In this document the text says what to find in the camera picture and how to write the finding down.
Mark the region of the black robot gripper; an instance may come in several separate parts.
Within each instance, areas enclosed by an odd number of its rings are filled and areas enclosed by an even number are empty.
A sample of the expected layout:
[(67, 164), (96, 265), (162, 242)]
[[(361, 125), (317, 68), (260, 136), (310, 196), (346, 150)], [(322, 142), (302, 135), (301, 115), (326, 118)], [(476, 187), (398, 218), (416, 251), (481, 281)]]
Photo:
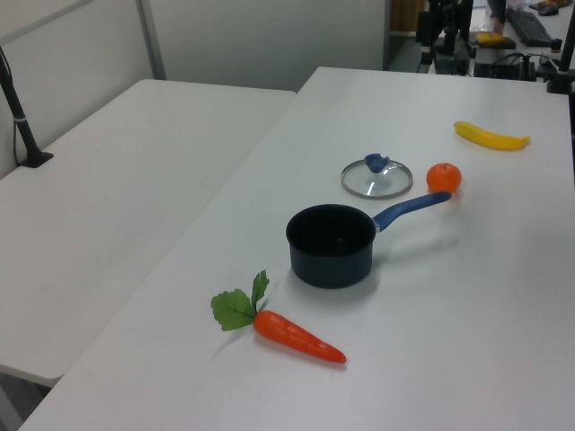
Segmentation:
[(431, 29), (437, 30), (434, 52), (438, 55), (453, 55), (455, 52), (461, 6), (460, 0), (429, 0)]

